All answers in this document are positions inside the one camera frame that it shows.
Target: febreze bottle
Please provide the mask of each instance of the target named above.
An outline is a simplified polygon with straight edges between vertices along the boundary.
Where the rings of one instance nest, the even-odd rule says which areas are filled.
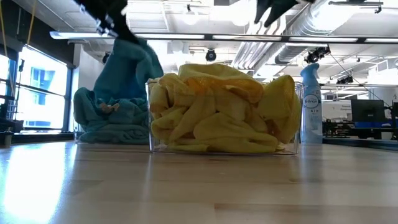
[[[313,63],[301,71],[304,82],[302,110],[302,144],[322,144],[321,89],[318,83],[319,64]]]

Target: yellow cable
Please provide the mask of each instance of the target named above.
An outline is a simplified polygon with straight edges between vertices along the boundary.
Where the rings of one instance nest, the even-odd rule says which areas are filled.
[[[27,35],[27,41],[26,41],[27,45],[29,45],[29,43],[30,43],[30,35],[32,34],[33,21],[35,19],[35,12],[36,12],[36,4],[37,4],[37,0],[35,0],[33,3],[32,18],[30,19],[29,34]]]
[[[4,42],[4,53],[6,54],[6,57],[8,57],[7,44],[6,44],[6,30],[4,30],[4,21],[2,19],[1,1],[0,1],[0,21],[1,21],[2,41]]]

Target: wooden table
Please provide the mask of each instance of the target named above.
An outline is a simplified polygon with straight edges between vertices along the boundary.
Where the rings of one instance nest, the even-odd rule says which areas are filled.
[[[0,149],[0,223],[398,223],[398,154],[149,154],[54,142]]]

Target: teal towel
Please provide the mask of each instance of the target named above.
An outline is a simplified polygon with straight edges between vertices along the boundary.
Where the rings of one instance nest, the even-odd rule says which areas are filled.
[[[73,97],[75,121],[85,131],[80,141],[148,144],[145,83],[162,75],[159,60],[145,40],[136,45],[116,39],[94,90],[80,88]],[[106,113],[102,103],[119,106]]]

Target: yellow cloth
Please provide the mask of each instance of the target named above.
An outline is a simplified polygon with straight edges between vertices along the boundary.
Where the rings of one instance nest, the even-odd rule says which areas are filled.
[[[172,149],[274,152],[300,126],[292,77],[263,85],[226,65],[182,65],[151,84],[152,134]]]

